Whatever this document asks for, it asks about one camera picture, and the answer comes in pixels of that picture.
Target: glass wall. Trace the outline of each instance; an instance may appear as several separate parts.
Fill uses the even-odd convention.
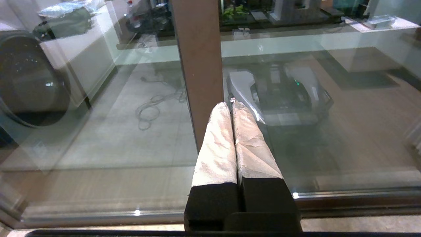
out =
[[[197,147],[170,4],[0,4],[0,208],[182,213]]]
[[[421,186],[421,2],[220,1],[225,100],[291,192]]]

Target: black cable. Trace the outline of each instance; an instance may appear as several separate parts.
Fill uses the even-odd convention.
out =
[[[147,83],[162,83],[164,85],[168,85],[168,83],[166,81],[148,81],[146,78],[141,77],[140,80],[147,82]],[[186,92],[185,92],[185,88],[183,86],[179,87],[178,89],[176,89],[176,92],[172,93],[172,94],[168,94],[168,95],[155,95],[152,96],[152,98],[140,105],[137,109],[136,109],[136,118],[139,121],[138,122],[138,128],[141,131],[145,131],[148,130],[151,126],[152,126],[152,122],[157,119],[159,117],[159,115],[161,114],[161,111],[159,110],[159,108],[157,107],[158,104],[166,101],[166,100],[170,100],[170,99],[175,99],[178,97],[178,101],[179,103],[184,103],[187,100],[186,97]],[[142,113],[147,110],[147,109],[154,109],[156,110],[156,114],[154,116],[152,116],[152,118],[142,118]]]

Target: glass panel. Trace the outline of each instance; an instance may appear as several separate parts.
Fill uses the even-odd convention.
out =
[[[197,149],[168,1],[0,5],[0,208],[182,213]]]
[[[254,113],[291,192],[420,186],[421,1],[219,4],[225,100]]]

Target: black circular object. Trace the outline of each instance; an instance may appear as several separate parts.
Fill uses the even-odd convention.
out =
[[[0,39],[0,106],[10,118],[28,127],[52,125],[69,102],[69,82],[58,77],[35,38]]]

